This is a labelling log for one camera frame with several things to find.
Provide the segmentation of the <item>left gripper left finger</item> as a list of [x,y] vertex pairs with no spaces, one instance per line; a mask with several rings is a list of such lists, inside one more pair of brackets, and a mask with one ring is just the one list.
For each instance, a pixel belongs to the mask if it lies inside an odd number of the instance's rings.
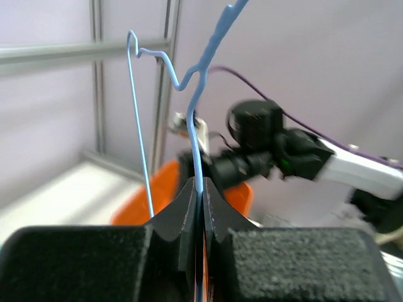
[[177,196],[144,225],[143,288],[172,282],[178,289],[195,286],[197,191],[187,180]]

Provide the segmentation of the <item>orange plastic basket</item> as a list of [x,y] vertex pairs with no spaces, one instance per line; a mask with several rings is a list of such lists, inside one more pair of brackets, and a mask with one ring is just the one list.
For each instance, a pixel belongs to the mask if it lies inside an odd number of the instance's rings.
[[[155,214],[163,210],[173,200],[178,185],[179,162],[177,160],[166,162],[150,178],[150,191]],[[243,216],[249,216],[254,191],[248,183],[243,182],[238,186],[225,190],[224,196],[233,208]],[[149,219],[147,191],[145,186],[142,186],[113,214],[111,224],[142,225]]]

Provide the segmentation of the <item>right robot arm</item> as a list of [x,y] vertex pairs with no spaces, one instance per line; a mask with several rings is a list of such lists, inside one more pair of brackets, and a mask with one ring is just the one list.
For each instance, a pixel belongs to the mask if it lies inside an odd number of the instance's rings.
[[236,141],[217,155],[208,150],[207,124],[195,119],[203,173],[221,191],[273,168],[282,177],[327,179],[347,184],[349,199],[363,221],[381,235],[402,230],[402,169],[384,159],[370,159],[305,128],[285,128],[283,110],[270,99],[250,99],[227,113],[227,129]]

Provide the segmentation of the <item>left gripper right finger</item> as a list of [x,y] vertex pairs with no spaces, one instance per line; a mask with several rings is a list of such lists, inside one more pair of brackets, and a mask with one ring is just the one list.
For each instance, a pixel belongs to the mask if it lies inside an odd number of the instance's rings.
[[239,289],[259,267],[261,230],[204,178],[203,222],[207,289]]

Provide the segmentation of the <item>aluminium frame posts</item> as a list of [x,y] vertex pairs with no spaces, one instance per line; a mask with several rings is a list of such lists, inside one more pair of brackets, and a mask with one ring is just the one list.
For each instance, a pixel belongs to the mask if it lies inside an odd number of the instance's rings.
[[159,152],[167,72],[142,47],[174,50],[179,1],[1,2],[1,197],[14,199],[86,155],[141,172]]

